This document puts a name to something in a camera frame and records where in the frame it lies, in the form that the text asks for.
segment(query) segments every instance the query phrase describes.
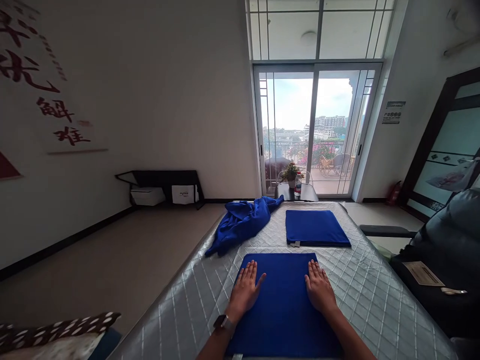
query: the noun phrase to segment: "sky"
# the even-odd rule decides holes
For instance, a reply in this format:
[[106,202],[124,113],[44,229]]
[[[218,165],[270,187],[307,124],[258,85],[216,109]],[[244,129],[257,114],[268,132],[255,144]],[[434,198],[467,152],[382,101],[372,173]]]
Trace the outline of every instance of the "sky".
[[[313,79],[275,79],[275,127],[303,130],[310,123]],[[270,128],[274,127],[273,80],[268,80],[268,115]],[[261,98],[262,126],[267,126],[267,100]],[[349,116],[352,87],[348,78],[321,78],[318,80],[316,114],[319,116]]]

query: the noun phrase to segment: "white wall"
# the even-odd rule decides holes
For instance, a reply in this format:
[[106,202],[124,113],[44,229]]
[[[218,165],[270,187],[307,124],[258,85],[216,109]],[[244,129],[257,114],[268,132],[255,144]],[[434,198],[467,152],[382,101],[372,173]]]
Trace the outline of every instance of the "white wall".
[[195,169],[206,198],[260,195],[240,0],[29,4],[109,150],[46,155],[0,104],[0,151],[24,175],[0,182],[0,269],[129,207],[122,171]]
[[374,135],[356,201],[384,198],[392,183],[407,175],[418,144],[447,77],[480,66],[476,45],[450,59],[442,57],[465,35],[454,29],[447,13],[451,0],[410,0],[381,109],[387,101],[406,101],[400,124],[372,118]]

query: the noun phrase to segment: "hand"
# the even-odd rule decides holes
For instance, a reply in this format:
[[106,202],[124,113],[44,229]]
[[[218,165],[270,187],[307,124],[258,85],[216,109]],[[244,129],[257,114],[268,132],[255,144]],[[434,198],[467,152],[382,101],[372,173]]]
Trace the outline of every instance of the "hand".
[[267,274],[262,274],[258,284],[255,286],[257,262],[254,260],[249,262],[246,268],[240,270],[236,284],[231,291],[230,303],[225,311],[232,323],[237,324],[243,315],[255,304],[259,297],[260,286],[264,282],[265,277],[267,277]]
[[311,260],[308,263],[308,275],[305,275],[305,283],[308,298],[315,309],[326,315],[338,308],[327,273],[320,269],[318,262]]

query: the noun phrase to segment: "wall sign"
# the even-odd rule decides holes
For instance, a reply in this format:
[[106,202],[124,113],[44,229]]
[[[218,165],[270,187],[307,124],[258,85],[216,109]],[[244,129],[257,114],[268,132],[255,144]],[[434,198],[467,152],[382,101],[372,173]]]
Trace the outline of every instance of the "wall sign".
[[400,124],[406,101],[388,101],[383,112],[382,124]]
[[105,150],[69,96],[40,20],[41,14],[21,1],[0,0],[0,88],[14,100],[5,105],[32,124],[49,154]]

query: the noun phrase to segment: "ceiling light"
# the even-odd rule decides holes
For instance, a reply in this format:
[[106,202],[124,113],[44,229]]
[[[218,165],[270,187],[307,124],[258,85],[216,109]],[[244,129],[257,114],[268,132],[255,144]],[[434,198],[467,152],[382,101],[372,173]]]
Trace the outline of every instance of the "ceiling light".
[[300,43],[309,47],[317,44],[317,33],[315,31],[307,31],[300,36]]

